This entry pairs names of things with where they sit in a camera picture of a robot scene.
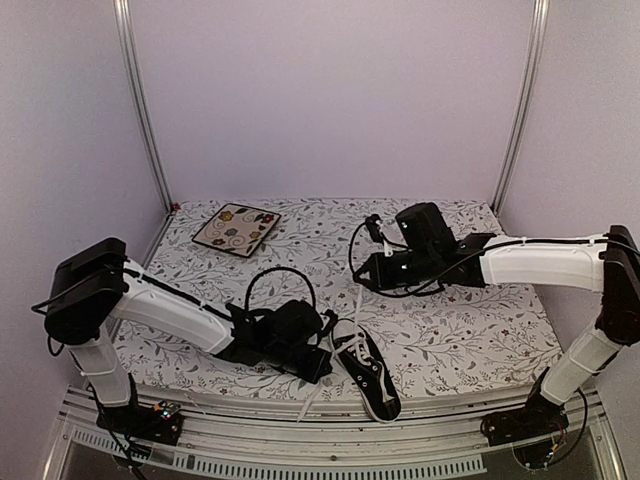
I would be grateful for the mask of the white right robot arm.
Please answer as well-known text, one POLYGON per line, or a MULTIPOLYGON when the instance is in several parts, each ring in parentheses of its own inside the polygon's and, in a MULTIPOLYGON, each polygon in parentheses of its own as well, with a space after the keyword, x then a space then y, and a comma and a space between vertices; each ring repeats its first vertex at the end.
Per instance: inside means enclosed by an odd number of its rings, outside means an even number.
POLYGON ((458 240, 434 203, 418 203, 395 217, 405 247, 396 252, 372 215, 363 222, 383 245, 351 271, 356 283, 390 298, 416 296, 435 286, 484 288, 531 284, 600 294, 601 310, 569 350, 548 368, 519 409, 517 427, 537 436, 552 424, 571 395, 639 341, 639 252, 629 230, 613 225, 583 238, 527 238, 473 233, 458 240))

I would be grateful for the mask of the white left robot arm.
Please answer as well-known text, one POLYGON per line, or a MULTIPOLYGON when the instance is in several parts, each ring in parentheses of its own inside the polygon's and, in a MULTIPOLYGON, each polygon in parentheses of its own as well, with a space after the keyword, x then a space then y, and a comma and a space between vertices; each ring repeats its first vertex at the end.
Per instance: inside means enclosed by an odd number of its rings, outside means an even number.
POLYGON ((31 310, 43 316, 49 340, 69 349, 98 401, 128 434, 141 433, 149 415, 134 401, 133 381, 106 332, 109 318, 145 325, 227 362, 272 362, 312 384, 332 371, 330 354, 319 345, 331 326, 314 298, 275 309, 253 309, 248 300, 217 308, 147 273, 114 237, 60 263, 49 298, 31 310))

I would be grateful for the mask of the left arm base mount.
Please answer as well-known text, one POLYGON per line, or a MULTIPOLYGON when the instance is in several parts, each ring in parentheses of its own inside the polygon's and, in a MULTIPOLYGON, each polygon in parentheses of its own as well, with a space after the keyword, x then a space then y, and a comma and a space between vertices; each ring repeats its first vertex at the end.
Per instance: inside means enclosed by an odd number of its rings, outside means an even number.
POLYGON ((181 406, 161 401, 147 407, 137 403, 123 407, 99 407, 97 426, 121 435, 127 442, 143 440, 176 446, 185 417, 181 406))

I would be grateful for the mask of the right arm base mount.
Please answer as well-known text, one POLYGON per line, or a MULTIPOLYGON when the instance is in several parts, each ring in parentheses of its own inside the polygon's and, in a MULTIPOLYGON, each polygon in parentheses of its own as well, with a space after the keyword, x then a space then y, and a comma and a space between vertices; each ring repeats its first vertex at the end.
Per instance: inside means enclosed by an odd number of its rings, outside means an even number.
POLYGON ((569 420, 563 406, 545 399, 529 399, 520 408, 487 414, 481 419, 479 430, 490 446, 545 436, 543 441, 513 450, 514 458, 521 466, 529 470, 543 470, 562 462, 576 449, 586 430, 587 416, 588 407, 585 407, 577 437, 563 453, 560 450, 568 434, 569 420))

